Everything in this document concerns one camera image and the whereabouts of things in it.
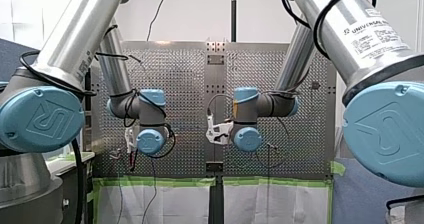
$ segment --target pegboard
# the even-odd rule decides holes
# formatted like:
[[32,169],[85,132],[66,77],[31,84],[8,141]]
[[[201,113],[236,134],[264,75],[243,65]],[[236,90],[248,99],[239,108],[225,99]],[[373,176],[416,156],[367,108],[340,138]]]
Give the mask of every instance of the pegboard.
[[[272,90],[288,45],[228,43],[225,49],[216,53],[222,55],[222,65],[211,65],[211,47],[203,42],[123,42],[122,47],[126,55],[134,55],[142,61],[141,64],[132,59],[126,62],[133,87],[164,89],[167,122],[177,134],[174,151],[155,161],[157,176],[204,177],[206,160],[210,157],[224,162],[224,174],[228,176],[267,175],[269,172],[274,176],[322,179],[330,174],[329,160],[332,160],[334,146],[335,72],[322,57],[314,59],[310,75],[299,89],[299,113],[283,118],[291,141],[275,118],[259,120],[265,143],[277,148],[277,151],[269,152],[271,165],[283,161],[278,168],[268,170],[264,167],[268,159],[266,145],[257,155],[242,153],[233,145],[221,148],[221,155],[215,154],[216,148],[211,149],[214,145],[205,138],[205,105],[213,95],[211,92],[217,91],[217,87],[211,88],[211,83],[219,82],[219,91],[230,95],[240,86]],[[93,66],[92,82],[94,87],[98,85],[98,96],[93,98],[93,125],[96,121],[98,123],[98,128],[93,128],[93,149],[97,153],[94,175],[116,176],[118,172],[121,175],[151,176],[150,159],[140,153],[134,173],[129,172],[127,154],[124,153],[119,162],[110,158],[111,151],[117,148],[125,152],[123,120],[106,111],[109,99],[106,85],[101,70]],[[318,82],[320,88],[312,90],[312,82]],[[218,116],[224,116],[229,112],[231,102],[221,100],[219,103],[214,110]]]
[[[287,48],[278,44],[228,44],[227,92],[232,95],[241,86],[256,86],[260,92],[273,90]],[[264,143],[257,153],[226,146],[225,175],[328,178],[334,150],[335,88],[332,64],[317,54],[308,77],[298,88],[298,113],[281,118],[285,128],[276,118],[259,118]]]

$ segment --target table surface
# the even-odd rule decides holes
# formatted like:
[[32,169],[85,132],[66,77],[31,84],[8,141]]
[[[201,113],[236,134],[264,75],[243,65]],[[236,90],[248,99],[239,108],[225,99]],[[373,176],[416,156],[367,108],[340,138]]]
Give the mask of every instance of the table surface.
[[[94,152],[82,152],[82,162],[87,162],[94,158]],[[63,173],[71,170],[76,166],[75,155],[70,153],[64,157],[56,157],[46,161],[47,168],[49,169],[52,175],[60,176]]]

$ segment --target universal robots logo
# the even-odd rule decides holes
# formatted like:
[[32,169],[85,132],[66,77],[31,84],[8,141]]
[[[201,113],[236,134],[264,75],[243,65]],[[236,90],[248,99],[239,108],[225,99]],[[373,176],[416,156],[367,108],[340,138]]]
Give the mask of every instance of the universal robots logo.
[[42,101],[31,118],[27,131],[49,138],[62,139],[70,121],[72,110],[51,101]]

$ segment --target white wall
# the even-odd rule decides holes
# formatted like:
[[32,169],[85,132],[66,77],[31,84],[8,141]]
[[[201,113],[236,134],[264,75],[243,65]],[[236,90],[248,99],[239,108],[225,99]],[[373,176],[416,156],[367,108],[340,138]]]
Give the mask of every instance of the white wall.
[[[130,0],[116,19],[124,40],[146,40],[160,0]],[[155,41],[230,39],[231,0],[165,0],[151,35]],[[280,0],[238,0],[238,41],[285,42],[295,24]]]
[[70,0],[0,0],[0,38],[41,48]]

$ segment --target green tape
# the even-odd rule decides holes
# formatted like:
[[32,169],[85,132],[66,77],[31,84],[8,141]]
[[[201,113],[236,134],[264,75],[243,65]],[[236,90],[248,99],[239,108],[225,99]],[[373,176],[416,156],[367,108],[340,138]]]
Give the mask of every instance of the green tape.
[[346,172],[346,167],[338,162],[332,161],[331,162],[331,173],[337,174],[339,176],[343,176]]
[[280,186],[302,186],[325,188],[331,185],[331,180],[308,181],[290,178],[267,178],[267,177],[224,177],[225,186],[255,186],[259,184],[273,184]]
[[93,223],[95,224],[97,224],[97,216],[99,214],[100,188],[101,186],[96,185],[96,182],[93,180]]
[[331,185],[328,190],[328,212],[327,212],[327,223],[333,223],[333,191],[334,191],[334,182],[331,181]]
[[87,203],[91,202],[94,199],[94,193],[91,191],[90,193],[87,193]]
[[[104,186],[153,186],[153,177],[124,176],[117,178],[95,178],[94,185]],[[159,187],[209,187],[215,184],[214,178],[156,178],[156,186]]]

